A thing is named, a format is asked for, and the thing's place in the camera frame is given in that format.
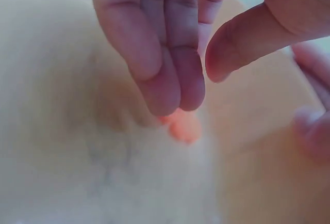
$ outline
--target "fingernail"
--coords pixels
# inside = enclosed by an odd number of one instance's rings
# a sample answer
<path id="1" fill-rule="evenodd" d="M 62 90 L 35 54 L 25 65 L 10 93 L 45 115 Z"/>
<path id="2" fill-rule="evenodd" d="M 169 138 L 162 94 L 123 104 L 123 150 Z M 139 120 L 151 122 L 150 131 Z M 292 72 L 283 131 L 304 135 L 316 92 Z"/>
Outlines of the fingernail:
<path id="1" fill-rule="evenodd" d="M 301 135 L 305 135 L 323 115 L 323 111 L 315 111 L 308 107 L 300 108 L 295 113 L 294 126 Z"/>

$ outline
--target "finger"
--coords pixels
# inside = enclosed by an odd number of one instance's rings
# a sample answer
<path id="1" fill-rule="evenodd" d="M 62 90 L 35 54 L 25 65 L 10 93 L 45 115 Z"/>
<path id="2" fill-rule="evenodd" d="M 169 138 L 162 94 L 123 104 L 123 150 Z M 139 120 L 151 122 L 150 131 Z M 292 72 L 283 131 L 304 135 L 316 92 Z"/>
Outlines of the finger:
<path id="1" fill-rule="evenodd" d="M 225 23 L 206 51 L 206 71 L 214 82 L 278 49 L 300 42 L 260 4 Z"/>
<path id="2" fill-rule="evenodd" d="M 316 158 L 330 159 L 330 113 L 300 109 L 295 116 L 294 128 L 306 152 Z"/>
<path id="3" fill-rule="evenodd" d="M 198 0 L 166 0 L 168 45 L 181 86 L 183 110 L 200 106 L 205 95 L 198 49 Z"/>
<path id="4" fill-rule="evenodd" d="M 305 70 L 301 67 L 301 70 L 304 72 L 306 78 L 309 83 L 312 85 L 315 93 L 321 100 L 323 106 L 328 111 L 330 110 L 330 89 L 326 87 L 324 83 L 320 82 L 320 80 L 311 74 L 309 71 Z"/>
<path id="5" fill-rule="evenodd" d="M 199 53 L 204 54 L 212 30 L 212 24 L 219 12 L 223 0 L 199 1 Z"/>
<path id="6" fill-rule="evenodd" d="M 157 34 L 140 9 L 140 0 L 93 2 L 107 39 L 126 60 L 134 76 L 141 80 L 154 77 L 162 65 L 162 54 Z"/>
<path id="7" fill-rule="evenodd" d="M 298 65 L 330 88 L 330 57 L 309 42 L 298 43 L 291 48 Z"/>
<path id="8" fill-rule="evenodd" d="M 151 113 L 167 116 L 180 104 L 180 88 L 169 51 L 164 51 L 164 63 L 157 77 L 149 81 L 136 80 Z"/>
<path id="9" fill-rule="evenodd" d="M 161 20 L 152 16 L 149 10 L 146 15 L 140 9 L 140 5 L 146 4 L 140 0 L 93 1 L 105 35 L 126 60 L 150 111 L 155 115 L 168 115 L 177 109 L 179 82 L 171 56 L 160 44 L 160 39 L 162 42 L 165 39 L 161 36 L 164 28 L 157 26 Z M 160 100 L 158 91 L 161 87 L 165 98 Z"/>
<path id="10" fill-rule="evenodd" d="M 138 85 L 152 113 L 168 115 L 175 111 L 181 100 L 180 82 L 168 48 L 164 16 L 164 0 L 141 0 L 141 9 L 157 33 L 161 44 L 163 67 L 152 81 L 139 81 Z"/>

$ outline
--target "skin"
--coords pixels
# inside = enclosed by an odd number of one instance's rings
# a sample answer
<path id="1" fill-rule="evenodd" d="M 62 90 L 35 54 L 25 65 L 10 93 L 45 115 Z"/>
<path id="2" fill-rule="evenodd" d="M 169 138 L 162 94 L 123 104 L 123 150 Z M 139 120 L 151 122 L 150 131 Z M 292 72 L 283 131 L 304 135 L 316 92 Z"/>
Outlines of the skin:
<path id="1" fill-rule="evenodd" d="M 330 159 L 330 56 L 301 43 L 292 46 L 295 60 L 314 87 L 326 113 L 303 107 L 296 113 L 293 127 L 302 148 L 315 159 Z"/>
<path id="2" fill-rule="evenodd" d="M 264 0 L 225 23 L 207 44 L 222 1 L 93 0 L 107 39 L 127 62 L 153 114 L 200 106 L 205 95 L 200 54 L 205 53 L 208 77 L 221 82 L 264 55 L 330 35 L 330 0 Z M 309 68 L 308 77 L 323 82 L 327 95 L 330 73 L 304 62 L 324 56 L 301 44 L 293 51 L 298 63 Z M 308 151 L 330 157 L 330 146 L 319 149 L 330 137 L 330 114 L 299 110 L 295 129 Z"/>

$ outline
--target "fingertip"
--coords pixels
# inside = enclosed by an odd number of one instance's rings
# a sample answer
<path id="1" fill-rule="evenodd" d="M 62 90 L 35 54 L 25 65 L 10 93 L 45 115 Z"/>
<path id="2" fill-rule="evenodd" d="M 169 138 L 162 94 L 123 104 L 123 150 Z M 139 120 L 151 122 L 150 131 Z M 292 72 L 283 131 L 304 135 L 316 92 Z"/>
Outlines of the fingertip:
<path id="1" fill-rule="evenodd" d="M 198 77 L 181 94 L 180 108 L 184 111 L 196 110 L 205 97 L 204 77 Z"/>
<path id="2" fill-rule="evenodd" d="M 197 109 L 205 97 L 205 80 L 201 58 L 197 50 L 178 47 L 171 51 L 181 88 L 180 108 Z"/>
<path id="3" fill-rule="evenodd" d="M 235 48 L 228 41 L 226 32 L 223 31 L 225 26 L 215 33 L 210 40 L 205 53 L 205 69 L 207 76 L 211 81 L 218 83 L 224 81 L 234 70 L 231 64 L 225 65 L 226 60 L 234 62 Z"/>
<path id="4" fill-rule="evenodd" d="M 310 107 L 299 108 L 294 115 L 293 125 L 295 130 L 306 136 L 313 125 L 324 115 L 322 111 L 315 111 Z"/>
<path id="5" fill-rule="evenodd" d="M 155 116 L 168 116 L 179 108 L 181 89 L 168 51 L 164 52 L 164 63 L 159 73 L 146 81 L 136 80 L 149 111 Z"/>

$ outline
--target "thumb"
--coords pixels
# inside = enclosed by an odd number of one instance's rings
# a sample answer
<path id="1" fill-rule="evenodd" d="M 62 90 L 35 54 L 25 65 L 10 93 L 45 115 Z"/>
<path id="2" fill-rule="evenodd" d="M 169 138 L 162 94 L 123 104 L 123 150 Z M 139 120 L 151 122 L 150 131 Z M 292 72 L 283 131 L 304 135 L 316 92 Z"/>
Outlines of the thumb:
<path id="1" fill-rule="evenodd" d="M 300 38 L 260 4 L 219 28 L 206 51 L 207 74 L 212 81 L 220 82 L 252 61 L 297 42 Z"/>
<path id="2" fill-rule="evenodd" d="M 302 147 L 316 158 L 330 159 L 330 113 L 302 108 L 296 112 L 293 127 Z"/>

